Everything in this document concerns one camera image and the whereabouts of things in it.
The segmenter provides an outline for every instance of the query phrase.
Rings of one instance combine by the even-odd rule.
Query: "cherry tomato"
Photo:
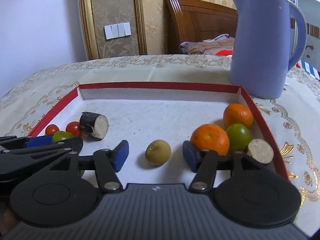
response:
[[[243,124],[232,124],[228,127],[226,132],[230,141],[229,152],[231,153],[236,151],[244,151],[251,141],[250,132]]]
[[[61,140],[64,140],[64,139],[69,139],[69,138],[72,138],[72,137],[73,137],[72,133],[64,132],[64,131],[57,131],[52,136],[52,141],[56,142],[56,141],[61,141]]]
[[[45,129],[44,134],[45,135],[52,135],[52,134],[55,134],[57,131],[59,131],[59,127],[56,126],[55,124],[50,124]]]
[[[71,122],[66,127],[66,132],[70,132],[73,136],[80,136],[79,122]]]

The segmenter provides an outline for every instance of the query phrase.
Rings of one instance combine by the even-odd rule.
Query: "floral tablecloth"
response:
[[[229,57],[159,55],[99,59],[45,69],[0,100],[0,135],[26,136],[80,83],[229,83],[230,63]],[[302,203],[295,223],[312,235],[320,227],[320,82],[302,69],[292,68],[279,99],[253,100],[281,149],[291,182],[300,190]]]

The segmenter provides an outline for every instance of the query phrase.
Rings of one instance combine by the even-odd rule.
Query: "tray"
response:
[[[252,138],[262,138],[273,148],[270,168],[288,180],[279,148],[260,111],[244,88],[223,84],[178,82],[117,82],[82,84],[62,98],[34,127],[29,136],[44,135],[50,123],[64,130],[71,121],[79,121],[84,111],[103,114],[109,130],[101,141],[84,140],[80,155],[92,155],[102,148],[113,149],[121,140],[129,142],[129,156],[117,174],[121,183],[184,183],[194,178],[182,155],[182,143],[205,123],[223,126],[224,109],[231,103],[247,105],[254,116]],[[172,149],[170,160],[162,166],[148,164],[144,158],[147,146],[163,139]],[[218,171],[215,187],[230,177],[229,171]],[[96,184],[94,171],[83,178]]]

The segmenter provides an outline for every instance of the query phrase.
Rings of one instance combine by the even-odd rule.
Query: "wooden headboard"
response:
[[[199,42],[220,34],[236,36],[237,11],[201,0],[166,0],[171,20],[168,33],[169,54],[181,54],[184,41]]]

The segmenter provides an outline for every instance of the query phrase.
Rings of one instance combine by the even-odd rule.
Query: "blue electric kettle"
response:
[[[288,70],[301,58],[307,39],[306,20],[289,0],[233,0],[238,25],[230,81],[264,99],[279,98]],[[290,17],[298,38],[290,57]]]

